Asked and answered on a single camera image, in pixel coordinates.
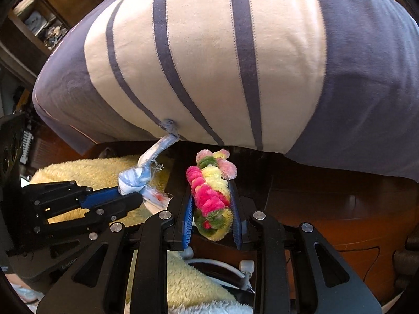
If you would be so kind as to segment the pink yellow fuzzy chenille toy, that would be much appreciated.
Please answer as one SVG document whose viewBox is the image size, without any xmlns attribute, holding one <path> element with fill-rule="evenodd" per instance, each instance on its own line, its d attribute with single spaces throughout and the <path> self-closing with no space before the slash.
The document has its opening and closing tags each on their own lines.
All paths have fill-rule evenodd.
<svg viewBox="0 0 419 314">
<path fill-rule="evenodd" d="M 234 219 L 229 182 L 236 178 L 237 168 L 229 156 L 224 149 L 201 150 L 195 157 L 196 164 L 186 171 L 195 202 L 194 224 L 201 235 L 213 242 L 229 233 Z"/>
</svg>

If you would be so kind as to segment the white blue cloth scrap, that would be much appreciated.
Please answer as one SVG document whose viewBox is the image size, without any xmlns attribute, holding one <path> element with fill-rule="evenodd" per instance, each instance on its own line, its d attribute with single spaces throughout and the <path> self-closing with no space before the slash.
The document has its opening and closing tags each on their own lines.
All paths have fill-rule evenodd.
<svg viewBox="0 0 419 314">
<path fill-rule="evenodd" d="M 161 122 L 160 127 L 167 134 L 139 157 L 135 167 L 121 172 L 118 178 L 119 193 L 122 196 L 132 193 L 141 194 L 143 200 L 148 203 L 148 206 L 151 206 L 150 211 L 153 213 L 165 211 L 171 197 L 151 186 L 151 180 L 155 174 L 152 164 L 156 163 L 156 159 L 160 153 L 180 139 L 175 121 L 165 119 Z"/>
</svg>

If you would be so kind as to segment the purple white striped bedspread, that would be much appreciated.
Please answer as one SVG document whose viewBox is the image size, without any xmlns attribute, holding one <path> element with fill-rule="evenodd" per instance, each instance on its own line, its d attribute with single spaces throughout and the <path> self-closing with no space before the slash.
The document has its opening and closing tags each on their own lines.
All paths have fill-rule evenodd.
<svg viewBox="0 0 419 314">
<path fill-rule="evenodd" d="M 418 23 L 396 0 L 104 0 L 33 88 L 74 150 L 182 139 L 418 178 Z"/>
</svg>

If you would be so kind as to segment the dark wooden wardrobe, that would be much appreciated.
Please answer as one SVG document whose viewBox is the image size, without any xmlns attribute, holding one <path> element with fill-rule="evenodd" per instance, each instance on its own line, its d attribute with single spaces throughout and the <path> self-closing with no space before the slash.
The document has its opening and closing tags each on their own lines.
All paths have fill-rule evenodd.
<svg viewBox="0 0 419 314">
<path fill-rule="evenodd" d="M 66 33 L 104 0 L 1 0 L 1 71 L 30 89 Z"/>
</svg>

